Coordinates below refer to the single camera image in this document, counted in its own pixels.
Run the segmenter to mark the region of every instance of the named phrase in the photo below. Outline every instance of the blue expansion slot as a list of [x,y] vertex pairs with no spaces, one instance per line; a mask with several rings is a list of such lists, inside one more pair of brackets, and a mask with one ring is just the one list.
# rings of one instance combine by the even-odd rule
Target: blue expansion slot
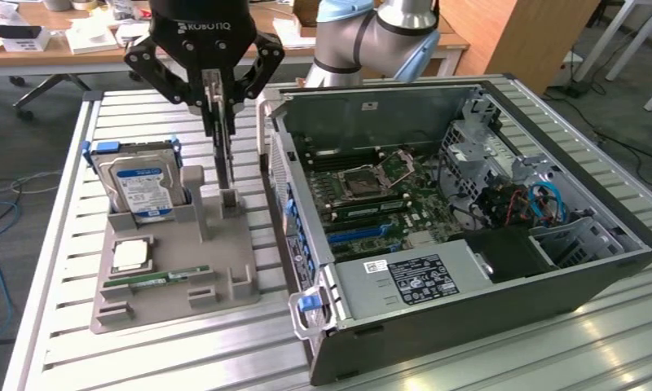
[[356,239],[371,238],[373,236],[384,236],[389,230],[391,224],[384,224],[379,228],[368,228],[360,231],[347,232],[344,234],[333,234],[328,236],[328,243],[348,242]]

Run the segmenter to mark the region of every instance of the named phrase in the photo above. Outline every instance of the green circuit board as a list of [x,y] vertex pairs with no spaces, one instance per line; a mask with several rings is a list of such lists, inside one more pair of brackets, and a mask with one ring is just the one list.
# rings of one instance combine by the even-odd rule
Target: green circuit board
[[403,150],[376,165],[307,175],[336,261],[439,244],[463,231],[429,167]]

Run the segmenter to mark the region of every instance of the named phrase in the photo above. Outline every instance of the gray floor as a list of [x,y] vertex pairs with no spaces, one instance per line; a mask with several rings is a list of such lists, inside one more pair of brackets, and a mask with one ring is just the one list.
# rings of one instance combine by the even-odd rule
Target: gray floor
[[[602,29],[584,31],[576,45],[576,51],[582,55],[588,53],[602,31]],[[305,72],[305,67],[281,67],[273,80],[291,81],[295,76],[303,76]],[[33,86],[42,79],[42,77],[28,77],[26,81]],[[149,88],[145,84],[131,81],[123,72],[83,76],[83,79],[97,90]],[[652,113],[642,109],[652,95],[652,49],[643,47],[638,51],[618,81],[607,82],[603,77],[599,77],[598,80],[604,85],[608,95],[602,97],[590,93],[582,99],[574,100],[575,104],[602,133],[652,147]],[[26,124],[14,118],[10,110],[12,102],[25,91],[26,89],[12,86],[6,77],[0,77],[0,178],[16,178],[37,171],[60,169],[67,157],[81,92],[69,83],[57,86],[29,105],[28,108],[36,113],[37,120]],[[564,103],[552,102],[551,105],[586,134],[594,136],[590,126]],[[604,143],[603,149],[627,169],[634,171],[635,158],[623,147],[614,143]],[[642,171],[652,182],[652,160],[648,158],[643,158]],[[53,178],[44,179],[38,183],[34,182],[33,187],[46,187],[53,182]],[[38,259],[54,196],[54,192],[25,195],[20,203],[21,219],[16,226],[0,236],[0,263],[17,310],[9,329],[1,335],[4,340],[16,337],[20,312],[26,303],[32,273]],[[12,195],[4,195],[0,199],[5,200],[9,197]],[[5,302],[0,292],[0,326],[4,316]],[[12,345],[0,345],[0,388],[10,352]]]

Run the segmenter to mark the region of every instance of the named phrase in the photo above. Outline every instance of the robotiq logo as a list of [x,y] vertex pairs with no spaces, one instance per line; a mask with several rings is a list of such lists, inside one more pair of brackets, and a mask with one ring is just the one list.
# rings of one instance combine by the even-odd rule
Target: robotiq logo
[[229,22],[215,22],[215,23],[181,23],[179,22],[179,34],[187,31],[197,30],[232,30],[232,25]]

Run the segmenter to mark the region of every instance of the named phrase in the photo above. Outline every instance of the metal slotted tabletop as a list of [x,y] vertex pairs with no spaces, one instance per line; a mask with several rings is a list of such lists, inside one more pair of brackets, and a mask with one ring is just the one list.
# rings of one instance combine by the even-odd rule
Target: metal slotted tabletop
[[[499,76],[484,78],[652,229],[652,194],[639,182],[522,84]],[[523,152],[536,151],[534,141],[507,121],[503,133]],[[184,145],[184,163],[207,169],[204,194],[216,193],[211,139],[185,106],[167,103],[153,90],[108,92],[103,99],[83,103],[6,390],[312,389],[285,304],[285,277],[257,164],[252,102],[237,116],[232,150],[237,189],[249,211],[260,302],[123,332],[95,335],[88,329],[108,198],[80,158],[79,145],[84,139],[144,142],[169,134]],[[611,390],[635,386],[652,389],[652,265],[571,314],[319,390]]]

